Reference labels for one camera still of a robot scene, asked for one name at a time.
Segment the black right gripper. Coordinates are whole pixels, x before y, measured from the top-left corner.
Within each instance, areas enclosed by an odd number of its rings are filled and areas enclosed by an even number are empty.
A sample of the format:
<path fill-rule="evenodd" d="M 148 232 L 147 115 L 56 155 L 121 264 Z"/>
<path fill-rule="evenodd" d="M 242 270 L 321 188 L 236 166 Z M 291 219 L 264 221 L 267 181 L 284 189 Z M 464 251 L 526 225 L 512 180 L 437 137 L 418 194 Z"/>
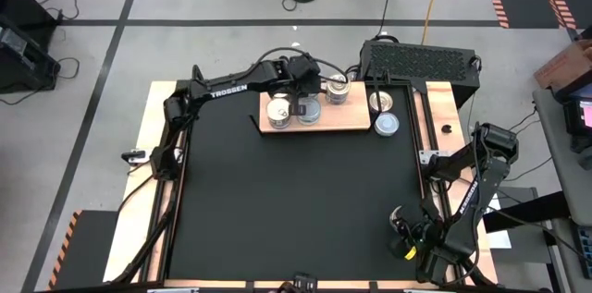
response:
<path fill-rule="evenodd" d="M 394 225 L 393 229 L 401 239 L 409 239 L 414 244 L 416 248 L 414 258 L 445 256 L 445 250 L 442 248 L 445 221 L 441 217 L 422 220 L 420 208 L 402 208 L 401 219 L 407 225 Z"/>

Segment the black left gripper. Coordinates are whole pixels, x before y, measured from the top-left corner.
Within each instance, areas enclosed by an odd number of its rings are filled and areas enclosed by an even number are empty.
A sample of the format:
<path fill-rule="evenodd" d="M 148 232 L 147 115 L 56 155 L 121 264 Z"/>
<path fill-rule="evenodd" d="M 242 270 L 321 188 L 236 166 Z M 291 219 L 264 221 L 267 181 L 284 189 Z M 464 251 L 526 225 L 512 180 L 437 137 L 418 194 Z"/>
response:
<path fill-rule="evenodd" d="M 303 116 L 306 114 L 306 106 L 301 104 L 299 97 L 316 96 L 322 91 L 321 76 L 309 77 L 305 79 L 295 79 L 288 72 L 289 58 L 279 58 L 272 61 L 278 76 L 276 88 L 272 93 L 285 92 L 291 96 L 289 112 L 291 116 Z"/>

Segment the cream lid seafood can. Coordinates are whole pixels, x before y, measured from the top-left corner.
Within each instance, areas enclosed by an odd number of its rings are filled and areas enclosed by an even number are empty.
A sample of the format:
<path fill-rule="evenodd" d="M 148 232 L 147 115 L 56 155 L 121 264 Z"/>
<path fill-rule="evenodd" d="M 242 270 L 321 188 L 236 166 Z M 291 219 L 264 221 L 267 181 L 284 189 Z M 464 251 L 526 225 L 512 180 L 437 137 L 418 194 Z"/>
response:
<path fill-rule="evenodd" d="M 272 99 L 266 106 L 269 121 L 274 124 L 285 124 L 290 120 L 290 102 L 284 98 Z"/>

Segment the wooden shelf with black frames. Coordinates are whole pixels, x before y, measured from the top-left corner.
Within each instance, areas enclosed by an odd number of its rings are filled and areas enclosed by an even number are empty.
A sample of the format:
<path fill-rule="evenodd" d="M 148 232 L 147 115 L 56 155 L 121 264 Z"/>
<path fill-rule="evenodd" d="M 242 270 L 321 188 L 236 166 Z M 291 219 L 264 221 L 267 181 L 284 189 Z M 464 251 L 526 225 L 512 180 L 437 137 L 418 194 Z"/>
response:
<path fill-rule="evenodd" d="M 345 104 L 329 104 L 327 96 L 327 80 L 329 77 L 321 75 L 322 91 L 314 97 L 321 104 L 321 116 L 318 124 L 304 126 L 298 122 L 296 116 L 290 116 L 290 125 L 285 129 L 273 129 L 269 125 L 266 113 L 266 106 L 272 100 L 272 91 L 276 88 L 265 90 L 260 94 L 256 113 L 253 116 L 253 123 L 262 134 L 279 133 L 305 133 L 305 132 L 326 132 L 326 131 L 360 131 L 371 127 L 373 118 L 371 109 L 368 107 L 366 85 L 361 81 L 352 81 L 350 91 Z"/>

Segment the black table mat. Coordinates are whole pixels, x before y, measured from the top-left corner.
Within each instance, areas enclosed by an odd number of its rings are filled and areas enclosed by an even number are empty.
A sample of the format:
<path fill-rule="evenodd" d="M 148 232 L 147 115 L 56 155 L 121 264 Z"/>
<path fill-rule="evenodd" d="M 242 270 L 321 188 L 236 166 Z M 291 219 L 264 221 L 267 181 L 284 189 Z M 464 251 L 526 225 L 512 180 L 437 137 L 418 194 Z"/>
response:
<path fill-rule="evenodd" d="M 260 134 L 255 92 L 203 106 L 170 256 L 172 279 L 412 280 L 390 250 L 389 215 L 416 207 L 420 177 L 408 92 L 392 87 L 397 132 Z"/>

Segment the white paper sheet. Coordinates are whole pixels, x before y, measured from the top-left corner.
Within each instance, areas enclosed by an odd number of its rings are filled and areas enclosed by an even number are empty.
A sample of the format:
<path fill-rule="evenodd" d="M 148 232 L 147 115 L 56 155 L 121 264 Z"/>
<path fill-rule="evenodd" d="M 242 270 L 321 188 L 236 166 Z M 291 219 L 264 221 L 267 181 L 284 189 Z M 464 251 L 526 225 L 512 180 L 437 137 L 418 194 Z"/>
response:
<path fill-rule="evenodd" d="M 486 208 L 485 214 L 492 213 L 495 210 L 500 210 L 500 196 L 495 194 L 493 199 L 490 201 L 489 205 Z M 487 241 L 489 247 L 493 249 L 500 249 L 500 250 L 510 250 L 512 248 L 512 243 L 510 240 L 510 236 L 507 230 L 496 231 L 487 233 Z"/>

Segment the black flat bar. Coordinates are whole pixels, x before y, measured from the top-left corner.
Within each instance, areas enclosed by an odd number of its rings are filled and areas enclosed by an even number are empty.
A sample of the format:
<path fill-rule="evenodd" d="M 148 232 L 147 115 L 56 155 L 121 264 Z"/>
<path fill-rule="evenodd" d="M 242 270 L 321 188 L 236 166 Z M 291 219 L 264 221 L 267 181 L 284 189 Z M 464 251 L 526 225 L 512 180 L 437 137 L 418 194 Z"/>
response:
<path fill-rule="evenodd" d="M 571 212 L 564 194 L 558 191 L 485 214 L 483 223 L 490 233 L 570 217 Z"/>

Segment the black computer tower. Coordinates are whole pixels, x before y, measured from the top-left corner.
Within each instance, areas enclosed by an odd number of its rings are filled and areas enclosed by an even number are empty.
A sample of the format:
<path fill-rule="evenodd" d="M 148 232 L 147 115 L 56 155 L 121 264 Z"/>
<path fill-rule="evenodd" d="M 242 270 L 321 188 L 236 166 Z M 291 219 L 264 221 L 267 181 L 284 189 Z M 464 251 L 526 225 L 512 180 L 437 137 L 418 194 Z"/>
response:
<path fill-rule="evenodd" d="M 358 78 L 408 80 L 419 90 L 426 82 L 445 81 L 460 108 L 480 88 L 481 67 L 481 59 L 473 50 L 366 41 Z"/>

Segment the grey side table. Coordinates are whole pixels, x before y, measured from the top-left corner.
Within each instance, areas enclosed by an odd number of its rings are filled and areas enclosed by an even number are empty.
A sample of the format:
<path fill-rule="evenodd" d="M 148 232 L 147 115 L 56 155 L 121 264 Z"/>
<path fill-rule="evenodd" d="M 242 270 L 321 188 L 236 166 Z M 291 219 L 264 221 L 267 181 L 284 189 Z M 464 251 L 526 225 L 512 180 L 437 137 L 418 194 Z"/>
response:
<path fill-rule="evenodd" d="M 580 166 L 571 151 L 563 108 L 551 91 L 535 90 L 532 95 L 571 217 L 579 226 L 592 226 L 592 169 Z"/>

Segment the black power strip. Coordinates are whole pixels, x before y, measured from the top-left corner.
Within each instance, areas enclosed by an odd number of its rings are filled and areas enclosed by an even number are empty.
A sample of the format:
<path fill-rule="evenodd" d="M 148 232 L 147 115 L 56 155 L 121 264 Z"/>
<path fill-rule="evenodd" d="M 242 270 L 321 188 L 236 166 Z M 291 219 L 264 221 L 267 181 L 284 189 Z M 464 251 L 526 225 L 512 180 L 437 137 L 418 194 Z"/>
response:
<path fill-rule="evenodd" d="M 579 258 L 583 276 L 592 280 L 592 226 L 571 224 L 575 247 L 582 254 Z"/>

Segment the tablet with pink screen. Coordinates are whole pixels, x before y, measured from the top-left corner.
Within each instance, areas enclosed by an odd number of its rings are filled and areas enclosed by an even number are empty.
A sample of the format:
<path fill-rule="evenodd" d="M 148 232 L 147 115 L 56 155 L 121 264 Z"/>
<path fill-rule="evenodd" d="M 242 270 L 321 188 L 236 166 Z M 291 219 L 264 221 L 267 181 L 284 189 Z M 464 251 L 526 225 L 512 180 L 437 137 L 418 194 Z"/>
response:
<path fill-rule="evenodd" d="M 572 99 L 562 105 L 566 131 L 573 136 L 592 137 L 592 101 Z"/>

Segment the brown cardboard box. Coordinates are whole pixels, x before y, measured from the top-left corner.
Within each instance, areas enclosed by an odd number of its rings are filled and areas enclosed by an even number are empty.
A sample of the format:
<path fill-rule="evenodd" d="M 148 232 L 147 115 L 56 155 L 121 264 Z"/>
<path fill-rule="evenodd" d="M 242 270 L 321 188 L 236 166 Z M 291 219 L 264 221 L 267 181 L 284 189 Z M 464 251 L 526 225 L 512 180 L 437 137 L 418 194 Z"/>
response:
<path fill-rule="evenodd" d="M 538 85 L 560 91 L 592 72 L 592 39 L 571 43 L 534 73 Z"/>

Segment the black equipment case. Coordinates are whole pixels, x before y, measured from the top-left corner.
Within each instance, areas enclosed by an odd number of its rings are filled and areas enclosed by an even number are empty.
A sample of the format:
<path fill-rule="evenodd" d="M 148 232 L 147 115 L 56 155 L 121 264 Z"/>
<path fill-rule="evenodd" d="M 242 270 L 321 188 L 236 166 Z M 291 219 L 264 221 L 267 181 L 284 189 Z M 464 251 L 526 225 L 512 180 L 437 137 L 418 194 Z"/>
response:
<path fill-rule="evenodd" d="M 0 15 L 0 94 L 52 91 L 60 68 L 46 48 Z"/>

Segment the black crate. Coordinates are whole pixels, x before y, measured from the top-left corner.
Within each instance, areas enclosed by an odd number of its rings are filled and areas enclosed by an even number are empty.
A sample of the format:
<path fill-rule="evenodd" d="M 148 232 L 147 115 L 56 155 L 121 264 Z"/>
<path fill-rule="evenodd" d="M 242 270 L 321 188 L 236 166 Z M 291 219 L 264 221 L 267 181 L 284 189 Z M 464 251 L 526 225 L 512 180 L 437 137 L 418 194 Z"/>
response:
<path fill-rule="evenodd" d="M 58 21 L 36 0 L 0 0 L 0 16 L 7 18 L 45 51 Z"/>

